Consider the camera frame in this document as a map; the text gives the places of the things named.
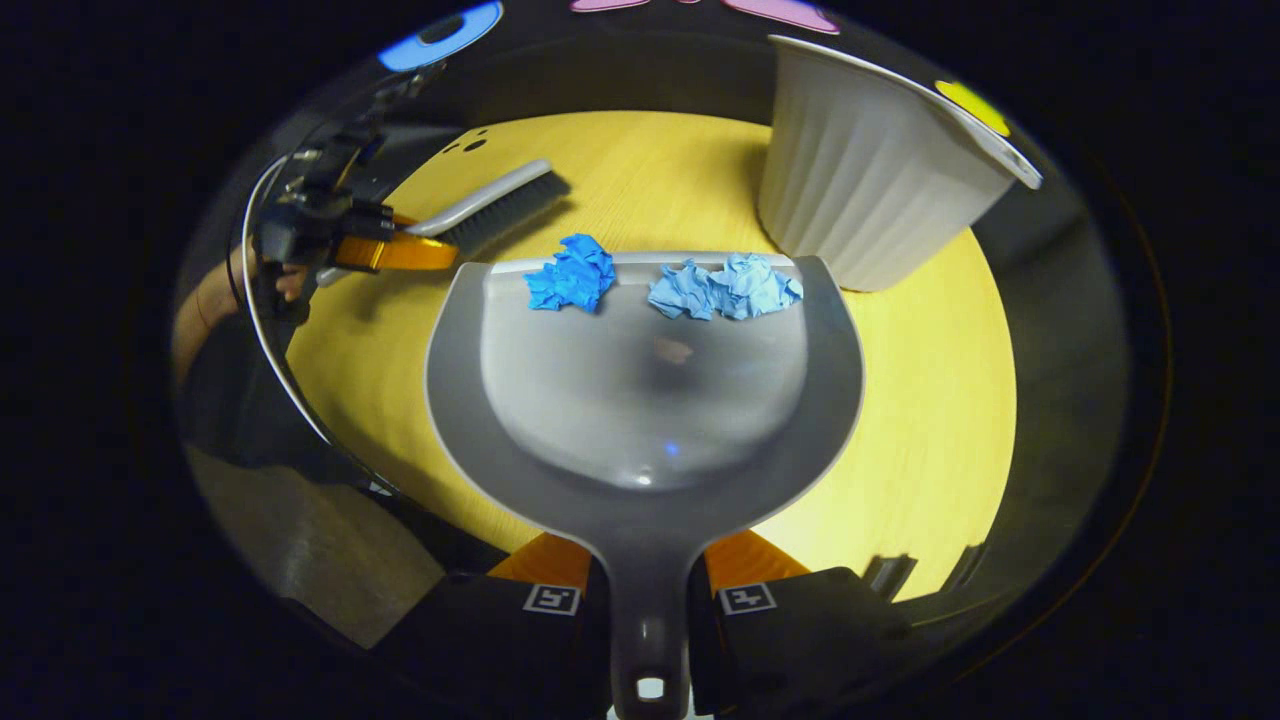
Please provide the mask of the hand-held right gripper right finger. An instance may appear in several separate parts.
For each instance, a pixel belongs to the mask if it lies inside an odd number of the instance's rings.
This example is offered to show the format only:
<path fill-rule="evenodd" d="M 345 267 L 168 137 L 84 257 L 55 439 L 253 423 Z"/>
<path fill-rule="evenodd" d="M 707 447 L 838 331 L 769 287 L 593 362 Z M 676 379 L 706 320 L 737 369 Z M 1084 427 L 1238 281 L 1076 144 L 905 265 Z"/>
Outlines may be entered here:
<path fill-rule="evenodd" d="M 745 530 L 690 577 L 692 707 L 712 717 L 833 717 L 916 652 L 909 620 L 847 568 L 810 571 Z"/>

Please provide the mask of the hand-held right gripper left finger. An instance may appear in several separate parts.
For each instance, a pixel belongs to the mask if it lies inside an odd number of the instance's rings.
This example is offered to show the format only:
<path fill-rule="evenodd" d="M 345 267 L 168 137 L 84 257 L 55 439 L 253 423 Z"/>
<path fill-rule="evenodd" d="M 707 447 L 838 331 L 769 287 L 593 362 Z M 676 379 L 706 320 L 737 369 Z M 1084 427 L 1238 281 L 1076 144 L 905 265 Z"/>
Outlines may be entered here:
<path fill-rule="evenodd" d="M 540 534 L 485 574 L 435 584 L 375 646 L 422 719 L 603 719 L 608 580 L 580 544 Z"/>

